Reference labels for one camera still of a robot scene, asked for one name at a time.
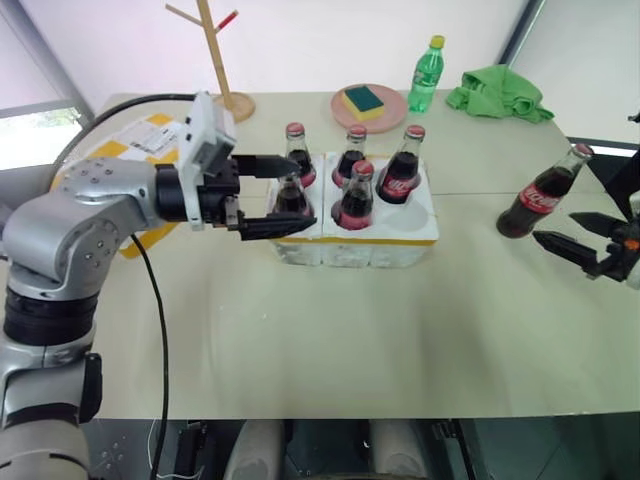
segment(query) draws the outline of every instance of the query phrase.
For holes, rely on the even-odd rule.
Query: cable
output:
[[[51,165],[51,172],[46,176],[44,180],[44,184],[42,186],[42,193],[47,193],[51,188],[51,184],[53,183],[53,179],[60,170],[60,167],[69,156],[69,154],[73,151],[74,148],[78,146],[78,144],[98,125],[104,123],[105,120],[113,117],[114,115],[122,112],[123,110],[127,110],[128,108],[135,107],[136,105],[142,105],[143,103],[150,102],[159,102],[163,100],[179,100],[179,101],[188,101],[191,102],[196,98],[193,93],[159,93],[156,95],[146,95],[144,97],[132,98],[131,100],[127,100],[126,102],[122,102],[115,107],[111,107],[106,112],[98,115],[89,125],[83,128],[75,137],[71,139],[71,141],[67,144],[66,147],[60,152],[60,154],[56,157],[53,164]]]
[[[147,251],[138,240],[135,234],[131,235],[131,240],[136,244],[144,264],[147,267],[149,273],[149,280],[151,280],[151,286],[153,287],[153,293],[156,296],[158,302],[158,313],[160,315],[160,332],[162,335],[162,416],[160,418],[160,433],[158,435],[158,443],[156,444],[156,451],[153,455],[153,465],[151,466],[151,473],[149,475],[150,480],[155,480],[158,475],[158,467],[160,466],[160,457],[162,456],[162,448],[164,447],[164,437],[167,433],[167,414],[169,412],[169,342],[167,340],[167,324],[164,319],[164,306],[162,305],[162,296],[160,295],[160,289],[156,282],[156,276],[153,274],[151,268],[151,261],[147,255]]]
[[[149,468],[151,468],[151,433],[153,432],[153,427],[155,426],[157,419],[154,419],[151,422],[151,428],[149,428],[149,434],[147,435],[147,460],[149,462]],[[202,465],[196,473],[193,475],[178,475],[177,473],[168,473],[166,475],[156,475],[156,478],[180,478],[182,480],[198,480],[204,471],[204,465]]]

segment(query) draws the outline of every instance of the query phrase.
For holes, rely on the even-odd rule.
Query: wooden coat stand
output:
[[[218,79],[218,85],[220,86],[221,92],[221,95],[216,97],[214,101],[216,103],[223,104],[227,110],[233,113],[233,119],[235,122],[240,123],[253,114],[256,109],[256,104],[249,95],[229,90],[229,82],[227,81],[227,75],[224,71],[222,55],[220,54],[218,39],[216,38],[216,34],[231,20],[233,20],[237,15],[237,11],[234,11],[231,15],[227,16],[227,18],[220,23],[218,28],[216,28],[214,27],[213,20],[211,19],[211,10],[209,9],[209,3],[207,0],[196,1],[198,3],[198,11],[200,12],[200,20],[169,4],[166,4],[165,8],[204,29],[207,44],[209,45],[209,53],[211,54],[211,61],[213,62],[213,69],[216,72],[216,78]]]

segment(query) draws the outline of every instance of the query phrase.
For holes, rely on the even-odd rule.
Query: green bottle cap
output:
[[[429,44],[431,48],[442,48],[444,47],[444,37],[442,35],[434,35],[431,37],[431,43]]]

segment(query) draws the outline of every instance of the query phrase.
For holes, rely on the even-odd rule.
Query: wooden stand base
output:
[[[236,123],[240,123],[253,115],[253,112],[256,110],[256,102],[254,102],[249,95],[246,93],[231,92],[231,98],[233,99],[231,113],[233,113],[233,119]],[[222,95],[218,95],[213,101],[218,105],[224,106]]]

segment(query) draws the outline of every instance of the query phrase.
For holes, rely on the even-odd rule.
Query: white table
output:
[[[255,95],[257,111],[239,126],[237,151],[282,152],[282,130],[292,120],[305,123],[313,150],[340,149],[344,132],[330,120],[329,98]],[[93,141],[156,109],[187,108],[138,108],[104,125]],[[469,118],[439,99],[425,125],[441,240],[412,268],[288,266],[267,242],[241,243],[232,233],[186,226],[153,247],[168,318],[170,417],[484,417],[640,408],[638,292],[590,281],[532,238],[508,240],[494,227],[514,193],[564,153],[559,130],[552,123]],[[390,152],[400,136],[401,130],[372,136],[368,151]],[[261,215],[265,184],[244,187],[242,207]],[[585,169],[541,228],[603,251],[602,239],[566,216],[617,214],[601,191]],[[160,332],[141,261],[116,258],[97,322],[94,349],[104,368],[99,415],[157,417]]]

